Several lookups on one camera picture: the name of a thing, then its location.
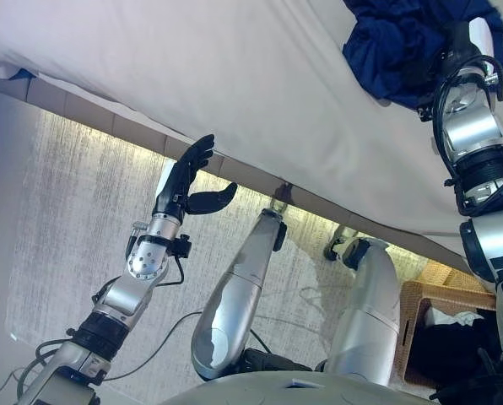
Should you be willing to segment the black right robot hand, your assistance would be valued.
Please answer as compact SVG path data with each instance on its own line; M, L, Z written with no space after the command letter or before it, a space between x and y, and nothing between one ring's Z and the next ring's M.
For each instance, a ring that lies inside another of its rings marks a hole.
M491 30L483 18L451 21L443 30L446 38L441 59L443 73L451 73L470 57L495 55Z

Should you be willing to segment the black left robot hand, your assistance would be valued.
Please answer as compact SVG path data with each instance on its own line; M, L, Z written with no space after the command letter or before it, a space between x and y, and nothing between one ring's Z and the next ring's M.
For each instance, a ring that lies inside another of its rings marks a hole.
M208 165L213 155L213 134L200 138L190 146L173 165L164 187L156 198L152 214L168 214L182 223L186 214L216 213L229 205L238 188L234 182L221 191L189 193L197 173Z

